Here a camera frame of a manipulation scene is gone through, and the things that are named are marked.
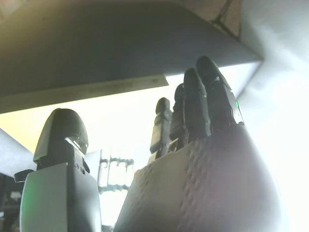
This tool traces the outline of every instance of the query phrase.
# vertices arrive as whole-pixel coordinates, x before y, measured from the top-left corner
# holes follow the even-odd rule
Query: textured grip surface
[[[190,143],[140,170],[115,232],[272,232],[277,189],[244,126]]]

